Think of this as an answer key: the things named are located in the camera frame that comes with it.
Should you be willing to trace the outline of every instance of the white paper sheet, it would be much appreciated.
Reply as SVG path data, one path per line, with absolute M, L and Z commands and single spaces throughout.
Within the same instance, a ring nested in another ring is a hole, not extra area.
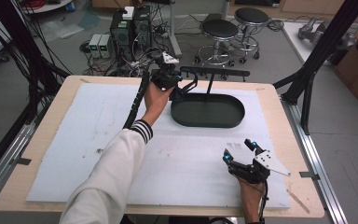
M 41 163 L 27 197 L 34 202 L 66 202 L 89 176 L 110 139 L 122 129 L 138 87 L 84 83 Z M 206 92 L 196 88 L 193 92 Z M 238 181 L 227 171 L 223 152 L 235 161 L 252 163 L 254 152 L 245 138 L 274 149 L 255 91 L 212 89 L 237 97 L 245 107 L 242 123 L 231 129 L 192 128 L 171 117 L 171 103 L 153 126 L 143 165 L 131 187 L 128 204 L 238 206 Z M 138 118 L 145 112 L 141 104 Z M 290 202 L 279 174 L 268 178 L 267 209 L 288 208 Z

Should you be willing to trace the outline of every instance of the black metal pole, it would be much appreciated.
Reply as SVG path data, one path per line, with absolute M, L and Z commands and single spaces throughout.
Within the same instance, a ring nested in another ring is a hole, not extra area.
M 282 95 L 282 99 L 289 104 L 296 104 L 298 97 L 303 91 L 306 91 L 301 112 L 301 126 L 306 134 L 310 134 L 308 121 L 313 79 L 328 55 L 333 52 L 338 41 L 346 34 L 357 17 L 358 0 L 346 0 L 330 22 L 309 58 L 304 62 L 304 65 L 290 77 L 273 84 L 275 88 L 280 88 L 292 82 L 289 90 Z

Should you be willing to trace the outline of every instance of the black stool seat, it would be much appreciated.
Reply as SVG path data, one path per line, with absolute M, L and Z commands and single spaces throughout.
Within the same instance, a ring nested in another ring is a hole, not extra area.
M 231 38 L 238 33 L 238 28 L 229 21 L 211 20 L 202 24 L 202 31 L 213 37 Z
M 243 7 L 235 11 L 235 18 L 241 23 L 264 23 L 269 20 L 269 16 L 256 8 Z

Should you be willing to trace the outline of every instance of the wooden table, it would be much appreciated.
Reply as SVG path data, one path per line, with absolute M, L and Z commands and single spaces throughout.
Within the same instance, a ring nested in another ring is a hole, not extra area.
M 18 164 L 2 189 L 0 193 L 0 211 L 61 212 L 64 208 L 64 203 L 30 203 L 26 202 L 25 199 L 34 183 L 44 154 L 76 96 L 77 89 L 85 82 L 139 85 L 140 81 L 140 78 L 131 77 L 68 77 L 22 154 L 23 158 L 30 159 L 32 162 L 29 165 Z M 180 86 L 184 86 L 188 82 L 188 80 L 184 80 Z M 207 86 L 208 81 L 199 81 L 199 87 L 207 88 Z M 259 83 L 215 81 L 213 87 L 256 91 L 275 152 L 280 161 L 292 173 L 291 177 L 284 177 L 292 207 L 288 210 L 266 210 L 265 217 L 322 217 L 324 209 L 312 180 L 300 177 L 299 172 L 308 171 L 308 168 L 302 158 L 289 121 L 283 111 L 281 101 L 273 86 Z M 214 217 L 242 216 L 240 208 L 194 206 L 129 205 L 126 213 Z

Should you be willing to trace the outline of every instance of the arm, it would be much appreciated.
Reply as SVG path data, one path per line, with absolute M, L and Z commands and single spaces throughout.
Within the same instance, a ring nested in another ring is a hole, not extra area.
M 104 149 L 89 178 L 69 198 L 60 223 L 119 223 L 133 179 L 142 164 L 145 145 L 172 90 L 153 83 L 145 93 L 146 112 L 130 129 L 120 131 Z
M 263 184 L 249 184 L 238 178 L 241 187 L 241 201 L 246 223 L 259 223 L 258 205 L 263 195 Z

